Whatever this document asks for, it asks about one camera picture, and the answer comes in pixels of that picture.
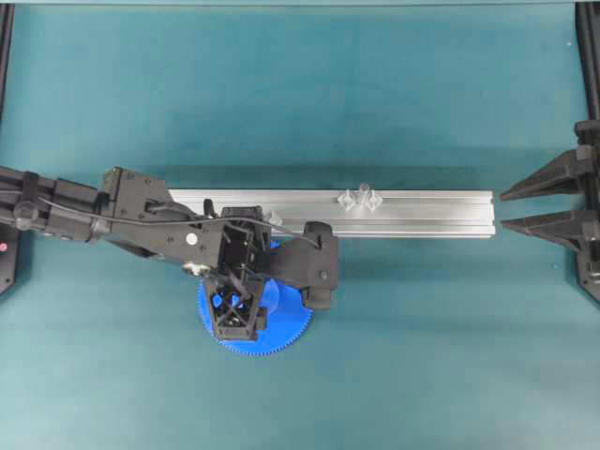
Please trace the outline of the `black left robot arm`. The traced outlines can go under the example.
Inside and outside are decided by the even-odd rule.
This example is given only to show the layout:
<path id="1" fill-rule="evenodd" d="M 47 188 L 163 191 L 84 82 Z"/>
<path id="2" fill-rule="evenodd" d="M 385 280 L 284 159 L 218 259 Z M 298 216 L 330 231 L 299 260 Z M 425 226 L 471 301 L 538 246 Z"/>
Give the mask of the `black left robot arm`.
<path id="1" fill-rule="evenodd" d="M 1 222 L 68 241 L 103 240 L 180 266 L 201 279 L 220 340 L 254 341 L 267 325 L 257 263 L 269 249 L 270 227 L 259 207 L 216 211 L 205 199 L 195 213 L 174 200 L 163 180 L 119 167 L 99 188 L 4 167 Z"/>

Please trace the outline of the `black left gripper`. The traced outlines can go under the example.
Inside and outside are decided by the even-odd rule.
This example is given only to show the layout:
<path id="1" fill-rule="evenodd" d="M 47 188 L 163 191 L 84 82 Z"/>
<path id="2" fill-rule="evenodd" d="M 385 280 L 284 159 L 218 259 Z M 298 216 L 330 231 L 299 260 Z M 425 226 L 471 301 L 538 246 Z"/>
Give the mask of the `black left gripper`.
<path id="1" fill-rule="evenodd" d="M 266 307 L 261 305 L 266 281 L 255 278 L 259 256 L 268 248 L 270 228 L 263 225 L 259 205 L 202 206 L 196 224 L 195 247 L 200 262 L 185 262 L 183 270 L 201 279 L 201 319 L 219 341 L 257 341 L 266 328 Z M 222 281 L 247 281 L 241 292 Z"/>

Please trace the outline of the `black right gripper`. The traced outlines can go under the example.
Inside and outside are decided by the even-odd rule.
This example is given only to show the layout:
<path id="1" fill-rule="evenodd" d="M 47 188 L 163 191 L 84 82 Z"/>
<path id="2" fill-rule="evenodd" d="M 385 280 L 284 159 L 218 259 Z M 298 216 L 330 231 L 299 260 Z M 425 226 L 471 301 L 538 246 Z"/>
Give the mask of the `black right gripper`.
<path id="1" fill-rule="evenodd" d="M 580 145 L 568 150 L 515 183 L 500 195 L 502 201 L 550 195 L 584 194 L 585 210 L 506 219 L 506 230 L 546 240 L 577 252 L 577 281 L 593 299 L 599 299 L 599 121 L 576 123 Z"/>

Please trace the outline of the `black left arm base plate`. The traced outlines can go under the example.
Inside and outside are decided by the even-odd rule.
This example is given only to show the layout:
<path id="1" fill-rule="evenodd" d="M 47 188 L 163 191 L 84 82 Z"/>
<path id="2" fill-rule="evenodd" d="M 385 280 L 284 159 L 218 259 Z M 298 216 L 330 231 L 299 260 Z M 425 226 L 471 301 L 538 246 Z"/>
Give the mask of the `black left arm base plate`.
<path id="1" fill-rule="evenodd" d="M 6 293 L 15 283 L 20 249 L 20 232 L 7 225 L 1 225 L 0 288 Z"/>

